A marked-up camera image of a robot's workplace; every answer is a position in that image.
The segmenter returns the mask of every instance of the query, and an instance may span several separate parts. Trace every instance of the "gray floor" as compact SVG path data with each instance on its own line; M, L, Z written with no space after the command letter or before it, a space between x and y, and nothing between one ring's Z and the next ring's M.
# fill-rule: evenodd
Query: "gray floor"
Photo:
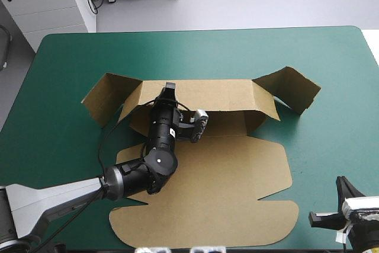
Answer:
M1 128L34 53L2 5L0 24L14 36L8 67L0 72ZM117 0L103 5L97 24L99 32L320 25L376 29L379 0Z

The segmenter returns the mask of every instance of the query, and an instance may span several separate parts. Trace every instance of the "drawer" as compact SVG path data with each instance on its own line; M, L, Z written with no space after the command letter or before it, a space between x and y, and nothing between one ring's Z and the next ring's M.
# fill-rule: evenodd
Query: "drawer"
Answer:
M75 7L75 0L1 0L11 16Z
M82 24L82 25L75 25L75 26L68 26L68 27L61 27L61 28L54 28L54 29L24 33L24 37L29 42L32 49L36 52L38 50L38 47L40 46L40 43L43 37L49 34L87 33L87 32L88 32L87 28L85 27L84 24Z
M13 16L23 33L84 24L78 7Z

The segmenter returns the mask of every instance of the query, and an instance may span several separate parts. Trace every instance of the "white drawer cabinet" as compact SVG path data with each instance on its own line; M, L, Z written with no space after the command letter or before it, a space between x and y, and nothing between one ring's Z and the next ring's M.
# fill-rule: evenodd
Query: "white drawer cabinet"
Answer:
M48 34L96 32L87 0L1 0L34 51Z
M84 24L78 7L13 16L23 33Z
M11 16L77 6L75 0L1 0Z

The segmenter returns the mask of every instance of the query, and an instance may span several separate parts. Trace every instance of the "green table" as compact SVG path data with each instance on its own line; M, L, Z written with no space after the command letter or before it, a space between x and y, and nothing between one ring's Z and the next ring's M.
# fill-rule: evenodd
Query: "green table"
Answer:
M96 151L104 131L81 99L105 72L256 78L286 65L322 90L301 117L278 103L282 121L268 120L252 134L283 144L290 163L293 186L269 199L294 200L300 208L291 234L264 248L340 248L334 232L310 228L308 212L336 210L337 175L365 194L379 194L379 69L355 27L49 35L0 133L0 184L38 188L100 173ZM122 126L110 141L107 165L143 137ZM108 213L128 204L94 203L56 240L72 249L126 248ZM66 219L53 222L49 233Z

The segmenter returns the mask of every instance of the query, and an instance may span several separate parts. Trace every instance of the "cardboard flap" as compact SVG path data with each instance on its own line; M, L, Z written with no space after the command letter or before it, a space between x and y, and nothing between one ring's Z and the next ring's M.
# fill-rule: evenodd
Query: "cardboard flap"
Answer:
M127 99L126 110L132 110L135 103L142 105L156 98L166 82L176 84L176 99L190 110L205 111L260 111L279 120L272 95L251 79L204 79L143 81L138 100ZM128 114L123 112L120 118Z
M321 90L321 87L289 66L256 78L254 82L285 102L298 114L302 114L312 104L313 98Z
M271 117L279 120L276 96L301 114L313 102L320 87L295 69L257 79L169 80L176 84L176 99L191 110L203 109L210 116L205 137L240 136L259 127ZM141 81L106 73L84 98L83 104L101 126L124 104L119 120L138 105L154 100L167 80ZM148 108L133 115L131 127L147 135Z
M141 147L122 150L117 163L138 157ZM126 244L266 245L294 227L298 207L293 201L259 201L292 184L280 144L247 136L208 137L196 144L177 142L175 153L179 167L159 194L131 196L148 205L110 213L114 232Z
M209 115L204 137L246 136L270 116L279 120L273 96L251 79L170 80L176 84L176 99L191 110L204 109ZM136 105L153 100L166 81L143 81L125 100L120 119ZM147 136L149 108L144 107L130 123Z
M141 80L106 73L82 100L91 117L105 126Z

